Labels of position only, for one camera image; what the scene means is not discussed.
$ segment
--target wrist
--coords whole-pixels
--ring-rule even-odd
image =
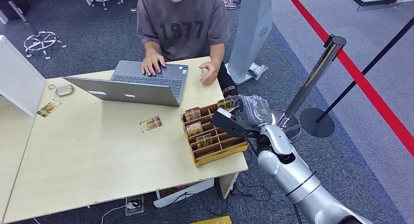
[[[157,51],[156,51],[156,50],[155,50],[155,48],[153,48],[153,47],[149,47],[149,48],[147,48],[147,49],[145,50],[145,55],[146,55],[146,56],[151,55],[151,54],[154,54],[154,53],[157,53]]]
[[[218,60],[211,60],[211,63],[213,64],[213,66],[216,68],[216,70],[217,70],[217,71],[220,69],[221,62],[222,62],[222,61],[218,61]]]

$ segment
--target black pants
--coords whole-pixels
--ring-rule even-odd
[[[217,80],[219,81],[219,85],[224,98],[227,98],[229,96],[237,96],[239,94],[237,86],[234,84],[230,75],[227,73],[227,69],[224,65],[224,62],[221,62],[219,73],[217,75]]]

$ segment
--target laptop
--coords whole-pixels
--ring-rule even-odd
[[[188,66],[167,64],[160,74],[149,77],[142,74],[141,64],[138,61],[119,61],[110,80],[63,79],[105,101],[180,106]]]

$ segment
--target red rope barrier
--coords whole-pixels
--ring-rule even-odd
[[[328,34],[325,29],[318,23],[318,21],[310,14],[310,12],[303,6],[299,0],[291,0],[295,7],[299,10],[305,20],[309,23],[312,29],[317,33],[319,38],[325,42],[328,38]],[[390,126],[391,130],[397,135],[403,145],[414,157],[414,137],[398,119],[395,113],[388,107],[385,101],[381,98],[378,92],[368,82],[365,76],[359,71],[358,67],[353,63],[350,57],[341,50],[338,53],[339,61],[344,65],[347,72],[355,80],[356,84],[367,96],[368,100],[377,109],[378,113],[382,116],[385,122]]]

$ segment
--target person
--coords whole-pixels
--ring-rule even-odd
[[[217,79],[224,97],[238,94],[223,63],[229,38],[223,0],[138,0],[137,33],[145,48],[143,74],[155,76],[168,61],[210,56],[200,65],[208,70],[200,82]]]

